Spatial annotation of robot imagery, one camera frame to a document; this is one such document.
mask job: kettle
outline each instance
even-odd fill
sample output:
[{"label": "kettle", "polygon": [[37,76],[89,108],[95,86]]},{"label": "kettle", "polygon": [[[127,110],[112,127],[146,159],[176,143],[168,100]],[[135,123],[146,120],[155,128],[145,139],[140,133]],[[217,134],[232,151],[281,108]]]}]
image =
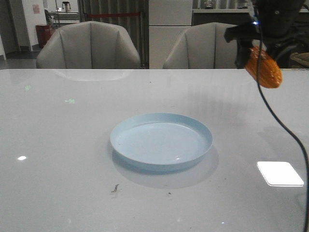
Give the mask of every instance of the kettle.
[{"label": "kettle", "polygon": [[66,12],[71,11],[71,5],[69,1],[63,1],[62,2],[62,8],[66,9]]}]

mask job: floor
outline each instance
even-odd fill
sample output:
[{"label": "floor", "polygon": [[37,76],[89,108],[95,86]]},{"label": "floor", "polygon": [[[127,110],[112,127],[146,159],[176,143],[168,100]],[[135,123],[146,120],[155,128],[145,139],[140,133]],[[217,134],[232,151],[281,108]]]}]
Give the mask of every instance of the floor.
[{"label": "floor", "polygon": [[6,54],[6,60],[0,60],[0,69],[36,69],[35,52],[12,52]]}]

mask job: poster on wall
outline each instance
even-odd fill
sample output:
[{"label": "poster on wall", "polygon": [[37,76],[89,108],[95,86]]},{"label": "poster on wall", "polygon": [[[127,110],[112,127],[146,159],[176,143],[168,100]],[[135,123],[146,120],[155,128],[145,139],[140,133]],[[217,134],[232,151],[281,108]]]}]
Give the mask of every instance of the poster on wall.
[{"label": "poster on wall", "polygon": [[39,14],[40,13],[40,7],[38,4],[32,5],[33,8],[33,13],[34,14]]}]

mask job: glossy tabletop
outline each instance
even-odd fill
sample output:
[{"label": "glossy tabletop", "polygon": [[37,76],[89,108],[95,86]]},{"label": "glossy tabletop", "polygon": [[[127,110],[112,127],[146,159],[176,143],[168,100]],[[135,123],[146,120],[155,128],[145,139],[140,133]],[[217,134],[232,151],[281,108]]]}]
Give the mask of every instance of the glossy tabletop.
[{"label": "glossy tabletop", "polygon": [[[309,149],[309,72],[263,89]],[[1,70],[1,232],[301,232],[306,172],[244,70]],[[112,129],[147,113],[192,117],[212,132],[196,166],[128,166]],[[304,186],[275,187],[259,161],[285,161]]]}]

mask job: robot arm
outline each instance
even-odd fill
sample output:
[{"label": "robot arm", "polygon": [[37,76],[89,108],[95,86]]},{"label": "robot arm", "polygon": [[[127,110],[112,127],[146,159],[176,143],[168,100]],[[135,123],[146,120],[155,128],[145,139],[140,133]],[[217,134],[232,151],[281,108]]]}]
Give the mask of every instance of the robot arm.
[{"label": "robot arm", "polygon": [[236,67],[244,68],[253,40],[261,39],[266,52],[277,60],[297,44],[302,43],[309,49],[309,24],[295,23],[295,19],[305,0],[249,0],[248,10],[253,22],[228,28],[225,40],[236,39],[238,50]]}]

